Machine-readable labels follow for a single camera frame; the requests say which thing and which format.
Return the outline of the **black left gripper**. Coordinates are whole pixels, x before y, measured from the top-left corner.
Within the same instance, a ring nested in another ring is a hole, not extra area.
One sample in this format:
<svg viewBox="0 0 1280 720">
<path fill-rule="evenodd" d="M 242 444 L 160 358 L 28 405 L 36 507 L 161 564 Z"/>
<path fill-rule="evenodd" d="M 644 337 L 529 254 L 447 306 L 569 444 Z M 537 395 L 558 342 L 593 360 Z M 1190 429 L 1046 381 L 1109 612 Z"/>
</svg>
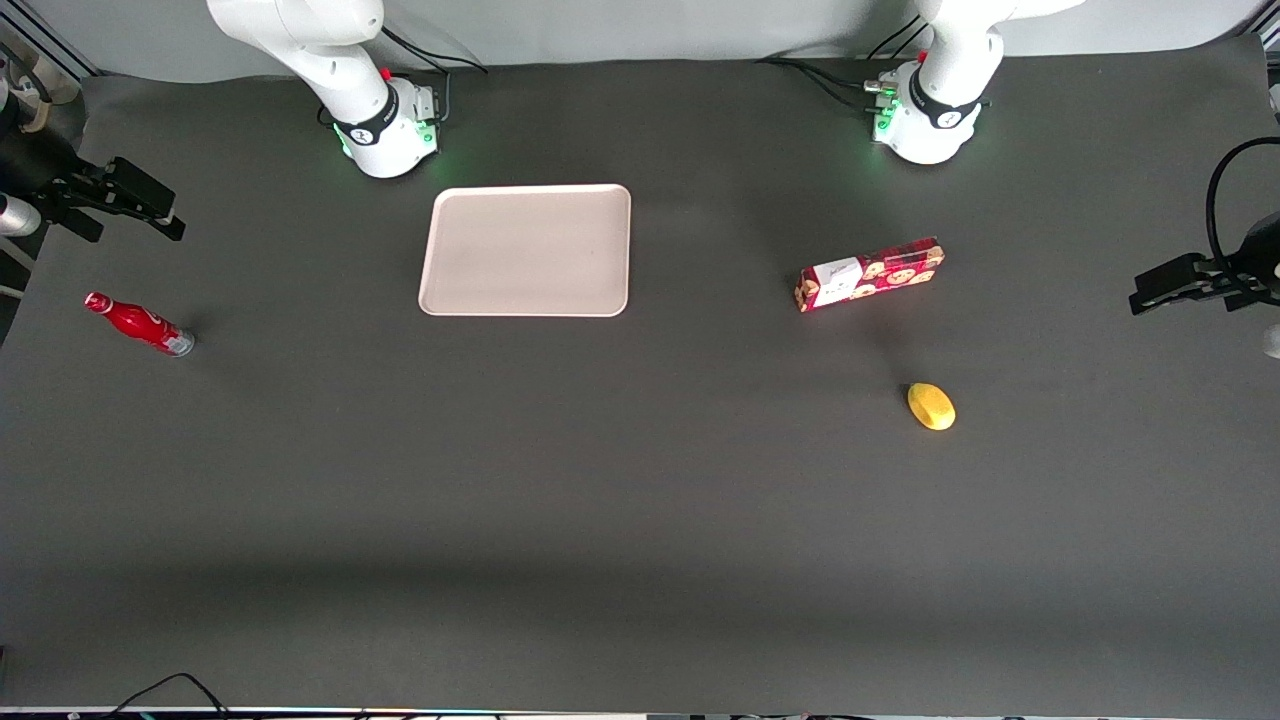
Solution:
<svg viewBox="0 0 1280 720">
<path fill-rule="evenodd" d="M 1238 275 L 1252 291 L 1279 304 L 1279 214 L 1256 222 L 1238 249 Z M 1219 263 L 1198 252 L 1174 258 L 1135 278 L 1129 296 L 1133 316 L 1179 302 L 1203 302 L 1238 296 Z"/>
</svg>

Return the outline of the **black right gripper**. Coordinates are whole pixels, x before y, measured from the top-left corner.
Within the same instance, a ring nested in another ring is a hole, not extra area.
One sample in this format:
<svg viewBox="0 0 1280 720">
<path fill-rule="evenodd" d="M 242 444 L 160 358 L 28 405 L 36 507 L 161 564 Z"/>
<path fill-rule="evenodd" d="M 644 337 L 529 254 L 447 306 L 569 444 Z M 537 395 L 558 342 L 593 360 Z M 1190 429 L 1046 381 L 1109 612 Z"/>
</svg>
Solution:
<svg viewBox="0 0 1280 720">
<path fill-rule="evenodd" d="M 86 163 L 50 129 L 26 133 L 28 114 L 19 102 L 1 113 L 1 191 L 27 197 L 84 168 L 86 196 L 41 193 L 40 211 L 87 242 L 99 242 L 104 225 L 84 210 L 127 217 L 145 223 L 170 241 L 182 241 L 186 223 L 177 217 L 175 193 L 133 161 L 115 156 L 104 164 Z"/>
</svg>

